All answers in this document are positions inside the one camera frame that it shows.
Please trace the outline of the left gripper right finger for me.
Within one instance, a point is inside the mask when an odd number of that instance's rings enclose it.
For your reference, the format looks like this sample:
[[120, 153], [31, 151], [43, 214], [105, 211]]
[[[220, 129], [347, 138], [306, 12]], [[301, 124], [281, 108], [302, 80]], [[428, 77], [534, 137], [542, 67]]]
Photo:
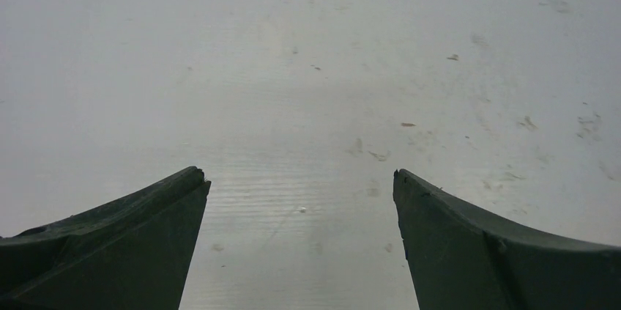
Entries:
[[518, 224], [405, 169], [393, 178], [421, 309], [618, 309], [620, 248]]

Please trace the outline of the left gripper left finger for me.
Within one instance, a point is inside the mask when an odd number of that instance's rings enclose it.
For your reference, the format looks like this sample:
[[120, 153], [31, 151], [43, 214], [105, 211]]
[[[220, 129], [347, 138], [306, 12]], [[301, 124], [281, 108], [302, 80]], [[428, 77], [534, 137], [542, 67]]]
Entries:
[[3, 309], [178, 309], [210, 181], [190, 166], [1, 239]]

